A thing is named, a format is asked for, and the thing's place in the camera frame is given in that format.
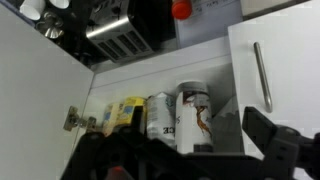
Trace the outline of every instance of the cabinet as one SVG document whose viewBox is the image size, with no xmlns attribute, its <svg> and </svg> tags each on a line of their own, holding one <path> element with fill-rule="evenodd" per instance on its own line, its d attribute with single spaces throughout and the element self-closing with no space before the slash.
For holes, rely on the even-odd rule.
<svg viewBox="0 0 320 180">
<path fill-rule="evenodd" d="M 84 119 L 94 116 L 99 123 L 109 103 L 161 91 L 174 95 L 177 85 L 187 80 L 209 85 L 214 113 L 237 92 L 241 117 L 245 106 L 255 106 L 275 123 L 312 136 L 319 131 L 320 23 L 314 20 L 320 17 L 319 6 L 312 1 L 232 26 L 230 46 L 229 38 L 223 37 L 95 76 L 0 6 L 1 178 L 60 177 L 84 133 L 63 130 L 70 106 L 78 107 Z M 264 108 L 255 41 L 262 47 L 272 113 Z M 246 153 L 262 158 L 243 136 Z"/>
<path fill-rule="evenodd" d="M 297 5 L 229 27 L 240 116 L 254 106 L 275 124 L 313 138 L 319 132 L 319 1 Z M 268 113 L 253 44 L 259 42 L 273 111 Z M 246 154 L 263 155 L 243 133 Z"/>
</svg>

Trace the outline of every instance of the can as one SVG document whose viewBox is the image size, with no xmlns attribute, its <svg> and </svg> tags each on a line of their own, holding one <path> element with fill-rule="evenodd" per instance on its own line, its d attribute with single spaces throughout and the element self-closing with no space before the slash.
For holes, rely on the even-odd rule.
<svg viewBox="0 0 320 180">
<path fill-rule="evenodd" d="M 151 96 L 147 100 L 147 136 L 159 139 L 175 148 L 175 99 L 165 93 Z"/>
<path fill-rule="evenodd" d="M 175 143 L 180 153 L 213 152 L 209 90 L 202 82 L 177 88 Z"/>
<path fill-rule="evenodd" d="M 136 108 L 142 109 L 142 115 L 139 117 L 140 119 L 133 119 L 134 111 Z M 123 103 L 123 107 L 120 110 L 118 119 L 116 121 L 115 130 L 119 130 L 119 128 L 123 126 L 131 126 L 133 124 L 137 125 L 137 130 L 141 133 L 145 133 L 146 129 L 146 121 L 147 121 L 147 101 L 141 97 L 128 97 Z"/>
<path fill-rule="evenodd" d="M 113 128 L 116 125 L 116 121 L 119 116 L 119 111 L 122 109 L 123 104 L 112 103 L 107 106 L 106 112 L 104 114 L 104 120 L 102 123 L 102 133 L 105 136 L 112 134 Z"/>
</svg>

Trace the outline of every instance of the white cabinet door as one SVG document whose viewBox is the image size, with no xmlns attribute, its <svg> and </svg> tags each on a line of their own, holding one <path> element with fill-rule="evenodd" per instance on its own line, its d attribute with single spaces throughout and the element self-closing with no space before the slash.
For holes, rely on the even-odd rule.
<svg viewBox="0 0 320 180">
<path fill-rule="evenodd" d="M 320 1 L 310 1 L 229 28 L 241 118 L 254 106 L 275 124 L 313 138 L 320 132 Z M 253 44 L 259 42 L 273 100 L 266 112 Z M 243 132 L 248 155 L 262 158 Z"/>
<path fill-rule="evenodd" d="M 56 180 L 77 129 L 93 73 L 0 5 L 0 179 Z"/>
</svg>

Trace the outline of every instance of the silver handle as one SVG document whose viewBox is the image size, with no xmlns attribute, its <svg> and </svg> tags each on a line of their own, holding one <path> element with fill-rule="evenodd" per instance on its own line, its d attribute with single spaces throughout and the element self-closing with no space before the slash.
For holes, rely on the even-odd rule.
<svg viewBox="0 0 320 180">
<path fill-rule="evenodd" d="M 264 69 L 261 50 L 260 50 L 260 44 L 258 42 L 255 42 L 254 45 L 254 52 L 256 54 L 259 74 L 260 74 L 260 81 L 262 85 L 263 95 L 264 95 L 264 101 L 267 106 L 267 112 L 272 112 L 272 99 L 269 91 L 269 85 L 267 81 L 266 71 Z"/>
</svg>

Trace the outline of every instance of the stainless steel appliance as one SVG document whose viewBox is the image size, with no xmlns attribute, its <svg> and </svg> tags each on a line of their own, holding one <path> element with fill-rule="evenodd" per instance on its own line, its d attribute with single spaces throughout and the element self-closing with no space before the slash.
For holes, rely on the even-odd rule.
<svg viewBox="0 0 320 180">
<path fill-rule="evenodd" d="M 107 0 L 93 9 L 86 36 L 113 62 L 134 60 L 159 47 L 159 19 L 149 0 Z"/>
</svg>

